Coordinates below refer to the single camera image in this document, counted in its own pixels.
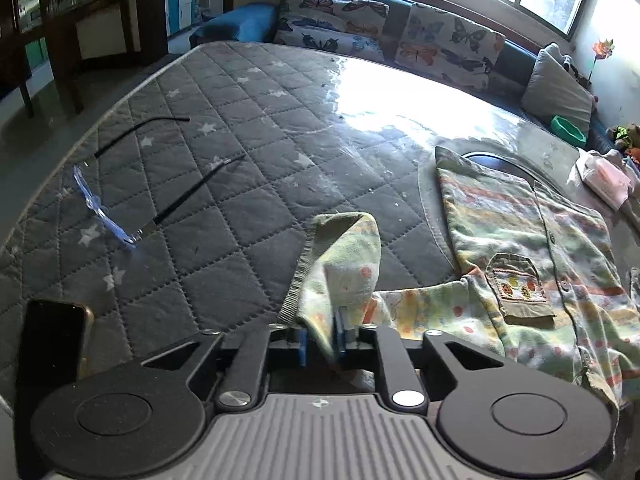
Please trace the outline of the green striped baby jacket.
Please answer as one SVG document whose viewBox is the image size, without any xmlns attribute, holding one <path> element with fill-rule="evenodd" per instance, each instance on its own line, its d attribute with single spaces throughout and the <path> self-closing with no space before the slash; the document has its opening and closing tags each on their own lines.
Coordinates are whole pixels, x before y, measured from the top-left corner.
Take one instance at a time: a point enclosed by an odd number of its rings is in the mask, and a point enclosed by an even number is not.
<svg viewBox="0 0 640 480">
<path fill-rule="evenodd" d="M 593 391 L 639 396 L 639 292 L 616 269 L 602 216 L 544 185 L 435 148 L 435 172 L 461 275 L 378 289 L 381 237 L 366 212 L 314 218 L 279 318 L 305 325 L 335 361 L 333 319 L 417 340 L 442 330 Z"/>
</svg>

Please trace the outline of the quilted grey table cover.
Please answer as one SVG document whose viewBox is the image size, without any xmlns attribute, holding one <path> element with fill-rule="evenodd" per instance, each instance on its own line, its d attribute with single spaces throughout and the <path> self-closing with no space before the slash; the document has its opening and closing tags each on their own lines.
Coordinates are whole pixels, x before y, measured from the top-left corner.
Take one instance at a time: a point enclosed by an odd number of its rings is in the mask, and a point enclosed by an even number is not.
<svg viewBox="0 0 640 480">
<path fill-rule="evenodd" d="M 136 122 L 189 117 L 155 133 L 183 138 L 156 169 L 205 171 L 246 157 L 129 248 L 88 211 L 74 162 Z M 381 237 L 376 286 L 460 278 L 435 172 L 435 148 L 500 155 L 572 202 L 597 211 L 624 275 L 639 237 L 596 196 L 578 197 L 576 148 L 461 90 L 381 64 L 277 44 L 213 42 L 151 76 L 68 155 L 1 251 L 1 396 L 15 396 L 18 340 L 33 299 L 81 304 L 94 322 L 91 374 L 144 358 L 203 330 L 227 336 L 279 314 L 314 218 L 366 212 Z"/>
</svg>

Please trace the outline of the black smartphone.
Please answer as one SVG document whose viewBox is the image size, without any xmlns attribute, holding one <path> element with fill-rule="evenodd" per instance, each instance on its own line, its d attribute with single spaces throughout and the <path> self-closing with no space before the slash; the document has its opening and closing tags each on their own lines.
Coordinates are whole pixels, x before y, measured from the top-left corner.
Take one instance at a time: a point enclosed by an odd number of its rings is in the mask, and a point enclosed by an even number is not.
<svg viewBox="0 0 640 480">
<path fill-rule="evenodd" d="M 49 471 L 32 437 L 32 415 L 59 388 L 76 382 L 94 316 L 81 304 L 33 299 L 26 304 L 16 355 L 13 437 L 17 475 L 41 479 Z"/>
</svg>

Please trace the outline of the black induction cooktop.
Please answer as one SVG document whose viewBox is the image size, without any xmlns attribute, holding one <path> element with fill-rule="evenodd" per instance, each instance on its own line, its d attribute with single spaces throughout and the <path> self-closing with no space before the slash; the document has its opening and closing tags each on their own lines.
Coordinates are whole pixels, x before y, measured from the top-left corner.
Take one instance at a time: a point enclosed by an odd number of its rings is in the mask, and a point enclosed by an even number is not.
<svg viewBox="0 0 640 480">
<path fill-rule="evenodd" d="M 515 162 L 511 162 L 500 155 L 484 153 L 484 152 L 471 152 L 463 155 L 464 158 L 470 162 L 482 165 L 486 168 L 498 170 L 505 174 L 512 174 L 514 177 L 519 177 L 526 180 L 529 183 L 535 182 L 536 177 L 527 169 L 518 166 Z"/>
</svg>

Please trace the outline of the clear safety glasses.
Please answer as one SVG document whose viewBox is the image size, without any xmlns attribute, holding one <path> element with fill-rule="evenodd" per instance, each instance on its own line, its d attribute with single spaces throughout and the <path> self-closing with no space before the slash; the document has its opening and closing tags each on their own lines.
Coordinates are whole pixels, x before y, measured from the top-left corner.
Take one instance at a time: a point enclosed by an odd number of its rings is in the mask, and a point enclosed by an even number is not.
<svg viewBox="0 0 640 480">
<path fill-rule="evenodd" d="M 156 169 L 157 162 L 182 156 L 188 146 L 178 138 L 156 148 L 154 134 L 190 121 L 171 115 L 143 119 L 73 163 L 70 176 L 88 211 L 125 246 L 134 248 L 151 236 L 224 168 L 246 157 L 216 156 L 205 171 L 183 160 L 177 168 Z"/>
</svg>

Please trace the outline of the beige crumpled garment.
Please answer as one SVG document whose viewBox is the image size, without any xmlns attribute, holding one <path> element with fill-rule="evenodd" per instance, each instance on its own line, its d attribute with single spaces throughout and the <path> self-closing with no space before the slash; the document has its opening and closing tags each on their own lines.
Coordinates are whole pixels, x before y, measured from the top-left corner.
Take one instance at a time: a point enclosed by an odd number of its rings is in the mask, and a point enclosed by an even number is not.
<svg viewBox="0 0 640 480">
<path fill-rule="evenodd" d="M 640 230 L 640 183 L 639 170 L 630 157 L 619 157 L 616 165 L 623 174 L 629 179 L 628 197 L 620 206 L 620 211 L 632 224 L 636 231 Z"/>
</svg>

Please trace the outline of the pink tissue pack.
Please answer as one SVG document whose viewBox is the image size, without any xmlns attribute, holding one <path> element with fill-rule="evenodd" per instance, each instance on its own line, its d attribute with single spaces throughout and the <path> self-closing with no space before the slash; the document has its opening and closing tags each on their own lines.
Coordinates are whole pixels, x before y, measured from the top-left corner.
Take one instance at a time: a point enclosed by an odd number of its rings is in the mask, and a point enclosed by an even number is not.
<svg viewBox="0 0 640 480">
<path fill-rule="evenodd" d="M 598 152 L 581 152 L 575 165 L 582 183 L 611 209 L 620 210 L 630 183 L 623 171 Z"/>
</svg>

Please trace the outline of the green plastic bowl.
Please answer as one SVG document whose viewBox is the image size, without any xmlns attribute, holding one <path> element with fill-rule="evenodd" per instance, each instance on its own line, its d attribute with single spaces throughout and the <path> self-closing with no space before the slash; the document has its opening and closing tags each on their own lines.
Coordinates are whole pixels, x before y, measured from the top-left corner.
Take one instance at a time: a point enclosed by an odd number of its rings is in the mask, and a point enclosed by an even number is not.
<svg viewBox="0 0 640 480">
<path fill-rule="evenodd" d="M 550 129 L 555 136 L 573 145 L 574 148 L 584 148 L 587 144 L 585 133 L 564 117 L 555 115 L 551 119 Z"/>
</svg>

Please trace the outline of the teddy bear toy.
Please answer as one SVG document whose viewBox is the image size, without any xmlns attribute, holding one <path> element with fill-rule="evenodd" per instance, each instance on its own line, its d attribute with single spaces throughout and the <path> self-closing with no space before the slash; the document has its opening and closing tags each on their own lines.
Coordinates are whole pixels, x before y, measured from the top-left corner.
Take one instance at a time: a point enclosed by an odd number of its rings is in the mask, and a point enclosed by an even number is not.
<svg viewBox="0 0 640 480">
<path fill-rule="evenodd" d="M 617 151 L 640 162 L 640 127 L 636 124 L 617 126 L 606 130 Z"/>
</svg>

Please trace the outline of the grey pillow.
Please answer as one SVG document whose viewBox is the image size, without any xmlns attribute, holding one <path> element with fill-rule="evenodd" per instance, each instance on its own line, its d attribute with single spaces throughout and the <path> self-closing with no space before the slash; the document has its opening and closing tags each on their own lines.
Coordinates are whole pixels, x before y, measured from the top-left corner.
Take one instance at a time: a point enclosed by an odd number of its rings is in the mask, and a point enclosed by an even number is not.
<svg viewBox="0 0 640 480">
<path fill-rule="evenodd" d="M 550 124 L 554 116 L 563 117 L 587 134 L 596 102 L 565 69 L 565 60 L 557 44 L 549 44 L 538 52 L 521 107 L 546 124 Z"/>
</svg>

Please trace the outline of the right butterfly cushion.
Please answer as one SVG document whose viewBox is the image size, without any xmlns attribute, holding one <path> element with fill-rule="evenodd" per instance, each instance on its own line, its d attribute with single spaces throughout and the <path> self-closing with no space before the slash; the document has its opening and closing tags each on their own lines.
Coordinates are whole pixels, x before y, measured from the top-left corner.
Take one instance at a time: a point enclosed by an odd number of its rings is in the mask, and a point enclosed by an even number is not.
<svg viewBox="0 0 640 480">
<path fill-rule="evenodd" d="M 410 72 L 465 90 L 485 92 L 506 43 L 501 32 L 463 16 L 415 3 L 395 62 Z"/>
</svg>

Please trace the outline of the butterfly cushion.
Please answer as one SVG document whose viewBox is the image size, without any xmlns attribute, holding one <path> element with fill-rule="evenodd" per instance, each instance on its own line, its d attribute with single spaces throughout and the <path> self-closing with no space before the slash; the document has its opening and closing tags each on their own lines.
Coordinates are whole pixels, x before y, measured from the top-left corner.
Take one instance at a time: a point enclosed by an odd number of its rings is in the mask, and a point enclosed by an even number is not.
<svg viewBox="0 0 640 480">
<path fill-rule="evenodd" d="M 485 92 L 506 43 L 501 32 L 463 16 L 415 3 L 395 62 L 410 72 L 465 90 Z"/>
<path fill-rule="evenodd" d="M 373 0 L 283 0 L 274 42 L 382 63 L 389 13 Z"/>
</svg>

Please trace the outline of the left butterfly cushion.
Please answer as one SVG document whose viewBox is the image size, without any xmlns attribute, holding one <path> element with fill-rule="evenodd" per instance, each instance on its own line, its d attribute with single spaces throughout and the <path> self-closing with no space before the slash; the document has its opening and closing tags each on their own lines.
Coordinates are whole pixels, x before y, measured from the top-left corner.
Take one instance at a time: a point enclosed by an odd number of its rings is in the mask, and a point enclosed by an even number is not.
<svg viewBox="0 0 640 480">
<path fill-rule="evenodd" d="M 382 63 L 389 13 L 373 0 L 283 0 L 274 42 Z"/>
</svg>

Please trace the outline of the blue white cabinet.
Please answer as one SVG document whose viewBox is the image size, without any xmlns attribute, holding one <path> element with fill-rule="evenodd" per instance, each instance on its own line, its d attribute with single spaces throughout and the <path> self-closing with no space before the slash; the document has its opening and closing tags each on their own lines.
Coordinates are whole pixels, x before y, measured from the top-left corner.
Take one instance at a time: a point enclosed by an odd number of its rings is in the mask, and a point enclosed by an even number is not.
<svg viewBox="0 0 640 480">
<path fill-rule="evenodd" d="M 190 28 L 195 22 L 196 0 L 165 0 L 167 37 Z"/>
</svg>

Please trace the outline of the dark wooden desk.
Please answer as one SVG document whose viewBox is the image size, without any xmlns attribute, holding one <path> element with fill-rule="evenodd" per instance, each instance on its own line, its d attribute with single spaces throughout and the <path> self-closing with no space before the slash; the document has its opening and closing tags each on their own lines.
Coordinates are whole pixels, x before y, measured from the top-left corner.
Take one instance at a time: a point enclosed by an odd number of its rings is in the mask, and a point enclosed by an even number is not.
<svg viewBox="0 0 640 480">
<path fill-rule="evenodd" d="M 76 80 L 82 64 L 81 48 L 77 35 L 77 24 L 89 16 L 105 11 L 113 6 L 119 10 L 122 38 L 124 38 L 125 58 L 131 60 L 137 54 L 131 27 L 130 0 L 90 0 L 72 6 L 61 14 L 46 18 L 26 32 L 17 24 L 17 0 L 10 0 L 9 15 L 1 23 L 1 95 L 8 96 L 18 89 L 25 103 L 27 113 L 34 114 L 32 98 L 26 87 L 32 71 L 29 67 L 26 46 L 43 39 L 47 44 L 53 78 L 66 101 L 75 113 L 84 109 Z"/>
</svg>

